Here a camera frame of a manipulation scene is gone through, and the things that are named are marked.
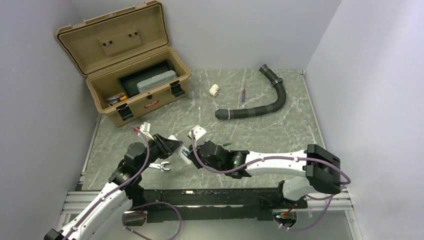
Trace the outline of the white remote control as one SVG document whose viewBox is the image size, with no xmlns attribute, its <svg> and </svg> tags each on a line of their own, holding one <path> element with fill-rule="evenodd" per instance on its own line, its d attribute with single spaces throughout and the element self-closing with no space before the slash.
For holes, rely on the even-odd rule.
<svg viewBox="0 0 424 240">
<path fill-rule="evenodd" d="M 181 159 L 181 160 L 183 160 L 187 165 L 192 165 L 193 164 L 193 162 L 189 159 L 189 156 L 186 156 L 184 153 L 183 153 L 183 150 L 187 150 L 187 151 L 189 151 L 188 150 L 188 148 L 187 147 L 185 147 L 185 145 L 184 144 L 182 144 L 181 146 L 179 146 L 176 150 L 175 150 L 175 152 L 174 152 L 174 154 L 176 154 L 176 155 L 178 155 L 178 157 Z"/>
</svg>

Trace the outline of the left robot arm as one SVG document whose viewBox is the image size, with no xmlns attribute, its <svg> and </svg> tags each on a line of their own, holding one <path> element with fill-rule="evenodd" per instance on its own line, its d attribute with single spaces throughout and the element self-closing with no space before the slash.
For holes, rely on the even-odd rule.
<svg viewBox="0 0 424 240">
<path fill-rule="evenodd" d="M 49 230 L 46 240 L 99 240 L 107 229 L 128 210 L 137 210 L 144 203 L 140 186 L 142 172 L 157 159 L 167 159 L 183 146 L 180 140 L 159 134 L 145 142 L 131 143 L 117 169 L 89 205 L 60 230 Z"/>
</svg>

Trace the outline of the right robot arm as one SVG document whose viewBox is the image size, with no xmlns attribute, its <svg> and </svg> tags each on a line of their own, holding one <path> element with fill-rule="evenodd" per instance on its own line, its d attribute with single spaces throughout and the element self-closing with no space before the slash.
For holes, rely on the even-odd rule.
<svg viewBox="0 0 424 240">
<path fill-rule="evenodd" d="M 207 141 L 189 147 L 188 159 L 196 168 L 222 174 L 233 179 L 260 175 L 290 175 L 280 182 L 276 203 L 289 207 L 294 201 L 311 193 L 337 195 L 341 192 L 341 160 L 317 144 L 289 153 L 260 153 L 248 150 L 227 150 Z"/>
</svg>

